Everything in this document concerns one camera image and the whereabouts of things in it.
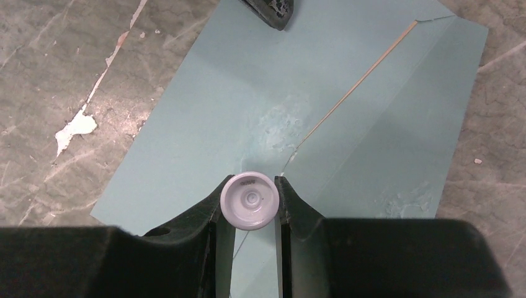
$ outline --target light blue sheet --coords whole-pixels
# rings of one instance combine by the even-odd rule
[[[487,30],[434,0],[302,0],[294,14],[278,32],[221,0],[95,218],[141,235],[249,170],[284,172],[326,216],[434,216]],[[238,232],[232,297],[277,297],[274,226]]]

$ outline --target gray marble surface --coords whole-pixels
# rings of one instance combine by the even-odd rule
[[[441,2],[490,32],[437,216],[475,224],[526,297],[526,2]],[[0,1],[0,225],[99,224],[89,211],[216,4]],[[101,76],[97,128],[57,158]]]

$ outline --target white debris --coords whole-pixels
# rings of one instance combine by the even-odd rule
[[[83,135],[86,133],[91,133],[97,128],[97,123],[93,116],[84,115],[84,109],[81,109],[73,120],[68,123],[62,130],[55,134],[55,139],[58,148],[56,149],[56,156],[69,146],[69,142],[74,135]]]

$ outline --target white paint patch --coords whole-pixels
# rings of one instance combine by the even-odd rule
[[[139,6],[137,7],[137,10],[133,13],[130,21],[130,29],[133,27],[133,24],[137,21],[137,18],[139,17],[139,14],[145,7],[148,0],[141,0],[139,3]],[[73,120],[68,122],[66,126],[59,132],[55,134],[55,139],[57,143],[57,149],[56,149],[56,157],[60,155],[60,153],[64,152],[64,150],[67,149],[69,146],[69,143],[74,135],[85,135],[87,133],[93,132],[97,128],[97,122],[95,122],[95,119],[92,115],[84,115],[84,112],[86,111],[87,105],[89,102],[91,102],[91,99],[93,98],[93,95],[95,95],[95,92],[98,90],[100,82],[102,82],[102,79],[104,79],[104,76],[108,72],[108,69],[110,68],[110,65],[115,59],[115,56],[117,56],[118,51],[120,50],[122,44],[124,43],[124,40],[128,36],[128,33],[130,31],[126,31],[123,34],[119,36],[117,39],[117,45],[115,46],[114,52],[106,58],[106,69],[104,72],[99,76],[99,79],[95,82],[95,85],[93,86],[93,89],[89,93],[86,102],[82,106],[82,108],[77,112],[75,117],[73,117]]]

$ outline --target black object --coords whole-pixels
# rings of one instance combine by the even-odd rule
[[[240,0],[267,25],[283,30],[292,17],[294,0]]]
[[[227,298],[235,229],[228,176],[143,237],[115,227],[0,229],[0,297]],[[481,234],[455,220],[326,219],[283,177],[280,297],[510,297]]]

